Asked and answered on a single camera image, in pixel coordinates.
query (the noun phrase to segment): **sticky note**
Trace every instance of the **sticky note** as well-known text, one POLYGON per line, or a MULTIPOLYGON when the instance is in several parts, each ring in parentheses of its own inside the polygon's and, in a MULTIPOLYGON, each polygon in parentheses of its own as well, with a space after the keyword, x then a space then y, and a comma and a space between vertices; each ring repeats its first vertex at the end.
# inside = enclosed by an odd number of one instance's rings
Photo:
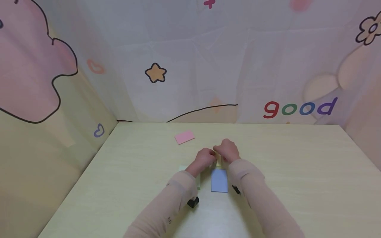
POLYGON ((184 142, 190 141, 191 139, 194 139, 193 132, 191 131, 185 131, 183 133, 177 134, 174 136, 178 144, 182 144, 184 142))
POLYGON ((214 169, 212 170, 212 192, 227 193, 227 174, 224 169, 214 169))
POLYGON ((220 156, 220 155, 216 152, 216 158, 217 158, 216 167, 217 167, 217 168, 222 168, 222 159, 223 159, 223 157, 220 156))
MULTIPOLYGON (((185 170, 188 166, 179 166, 179 171, 182 171, 182 170, 185 170)), ((200 190, 201 189, 201 176, 198 175, 197 178, 196 178, 196 185, 197 185, 197 189, 200 190)))

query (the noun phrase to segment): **orange heart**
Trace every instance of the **orange heart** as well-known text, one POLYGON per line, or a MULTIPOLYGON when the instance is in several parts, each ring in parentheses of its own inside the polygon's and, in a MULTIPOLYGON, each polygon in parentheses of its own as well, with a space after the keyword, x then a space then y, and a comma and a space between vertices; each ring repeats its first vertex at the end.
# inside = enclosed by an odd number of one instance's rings
POLYGON ((91 59, 87 60, 87 66, 93 73, 104 74, 104 68, 101 65, 94 63, 91 59))

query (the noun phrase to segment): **star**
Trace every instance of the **star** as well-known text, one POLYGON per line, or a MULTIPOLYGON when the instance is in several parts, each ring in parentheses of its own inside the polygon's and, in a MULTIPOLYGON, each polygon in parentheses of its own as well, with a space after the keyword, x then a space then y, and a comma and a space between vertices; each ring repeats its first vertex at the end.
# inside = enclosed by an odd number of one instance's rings
POLYGON ((166 69, 160 68, 157 63, 153 63, 151 68, 147 69, 144 73, 149 77, 151 83, 156 83, 156 81, 165 81, 164 75, 166 74, 166 69))

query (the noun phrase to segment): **pink cloud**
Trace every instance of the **pink cloud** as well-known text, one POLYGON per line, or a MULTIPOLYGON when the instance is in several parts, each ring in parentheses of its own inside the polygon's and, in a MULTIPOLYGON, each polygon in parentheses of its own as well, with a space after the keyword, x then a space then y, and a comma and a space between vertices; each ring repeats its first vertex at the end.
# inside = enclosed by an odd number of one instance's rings
POLYGON ((54 81, 77 73, 76 56, 49 36, 45 14, 32 0, 2 0, 0 20, 0 109, 40 123, 58 110, 54 81))

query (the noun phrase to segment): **child's right hand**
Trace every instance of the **child's right hand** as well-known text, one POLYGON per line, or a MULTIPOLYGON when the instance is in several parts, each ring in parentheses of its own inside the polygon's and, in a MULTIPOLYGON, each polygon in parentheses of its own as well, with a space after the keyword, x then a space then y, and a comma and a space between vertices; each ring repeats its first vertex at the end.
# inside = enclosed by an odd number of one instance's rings
POLYGON ((213 146, 213 150, 224 157, 229 164, 240 159, 237 146, 229 139, 223 139, 221 145, 213 146))

